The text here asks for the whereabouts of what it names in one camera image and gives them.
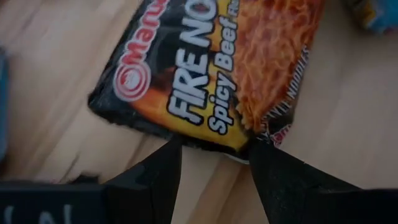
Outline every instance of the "fried noodle block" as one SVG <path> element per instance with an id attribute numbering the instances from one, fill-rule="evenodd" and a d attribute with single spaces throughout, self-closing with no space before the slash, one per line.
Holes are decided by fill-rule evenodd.
<path id="1" fill-rule="evenodd" d="M 246 129 L 260 133 L 262 117 L 287 98 L 301 51 L 318 26 L 321 0 L 241 0 L 233 80 Z"/>

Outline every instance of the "light wooden surface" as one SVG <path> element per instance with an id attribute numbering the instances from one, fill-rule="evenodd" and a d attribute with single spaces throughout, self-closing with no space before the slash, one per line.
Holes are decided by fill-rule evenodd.
<path id="1" fill-rule="evenodd" d="M 4 178 L 112 178 L 164 141 L 109 125 L 86 96 L 138 0 L 0 0 L 11 63 Z M 360 187 L 398 187 L 398 41 L 355 29 L 329 0 L 282 149 Z M 248 167 L 184 149 L 173 223 L 264 223 Z"/>
<path id="2" fill-rule="evenodd" d="M 5 178 L 64 182 L 81 172 L 107 180 L 164 141 L 109 125 L 87 94 L 138 0 L 0 0 L 0 44 L 11 64 Z M 186 223 L 220 158 L 184 149 L 173 223 Z"/>

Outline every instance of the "black noodle packet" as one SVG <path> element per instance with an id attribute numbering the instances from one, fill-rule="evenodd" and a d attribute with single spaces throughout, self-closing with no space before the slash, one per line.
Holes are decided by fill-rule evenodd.
<path id="1" fill-rule="evenodd" d="M 246 159 L 293 121 L 321 0 L 143 0 L 88 99 L 111 123 Z"/>

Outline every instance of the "maruchan logo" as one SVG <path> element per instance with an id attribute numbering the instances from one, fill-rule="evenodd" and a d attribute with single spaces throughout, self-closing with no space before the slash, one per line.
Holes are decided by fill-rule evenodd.
<path id="1" fill-rule="evenodd" d="M 140 26 L 124 46 L 113 78 L 114 92 L 123 101 L 139 100 L 149 88 L 151 73 L 145 59 L 169 1 L 156 0 L 149 4 L 139 19 Z"/>
<path id="2" fill-rule="evenodd" d="M 113 80 L 116 96 L 128 102 L 142 98 L 147 92 L 149 84 L 150 69 L 145 62 L 119 66 Z"/>

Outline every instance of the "black plastic piece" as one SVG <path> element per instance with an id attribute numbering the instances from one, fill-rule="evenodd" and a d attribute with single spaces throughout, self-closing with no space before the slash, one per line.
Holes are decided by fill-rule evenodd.
<path id="1" fill-rule="evenodd" d="M 270 224 L 398 223 L 396 190 L 361 190 L 265 142 L 249 159 Z"/>
<path id="2" fill-rule="evenodd" d="M 71 184 L 0 183 L 0 223 L 170 223 L 181 173 L 174 137 L 109 182 L 80 177 Z"/>

